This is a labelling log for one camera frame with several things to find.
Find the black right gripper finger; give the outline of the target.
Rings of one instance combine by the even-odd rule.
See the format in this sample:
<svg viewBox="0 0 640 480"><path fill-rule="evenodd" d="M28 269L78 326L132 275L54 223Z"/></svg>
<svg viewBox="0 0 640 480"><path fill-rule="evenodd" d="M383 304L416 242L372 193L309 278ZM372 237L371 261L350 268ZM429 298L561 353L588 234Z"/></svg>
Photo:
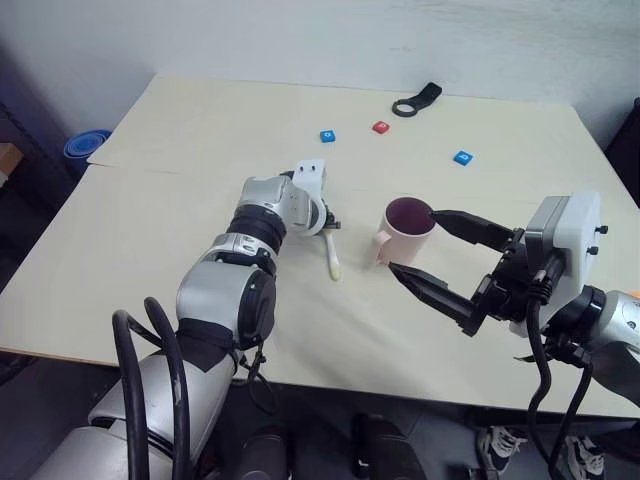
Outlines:
<svg viewBox="0 0 640 480"><path fill-rule="evenodd" d="M431 213L431 218L449 234L494 251L506 251L518 243L523 235L521 228L509 229L465 211L436 210Z"/></svg>
<svg viewBox="0 0 640 480"><path fill-rule="evenodd" d="M410 266L390 262L388 268L418 300L454 320L465 335L472 337L478 332L483 314L476 297L464 298L446 282Z"/></svg>

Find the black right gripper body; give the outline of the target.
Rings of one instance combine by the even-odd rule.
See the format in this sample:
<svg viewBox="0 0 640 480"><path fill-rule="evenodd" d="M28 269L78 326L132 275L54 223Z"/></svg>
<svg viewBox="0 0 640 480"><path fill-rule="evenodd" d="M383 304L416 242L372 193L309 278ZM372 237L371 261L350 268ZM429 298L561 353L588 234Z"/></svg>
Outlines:
<svg viewBox="0 0 640 480"><path fill-rule="evenodd" d="M494 270L483 277L471 302L475 335L487 316L499 321L525 321L529 284L533 273L529 269L524 230L490 227L478 242L502 254Z"/></svg>

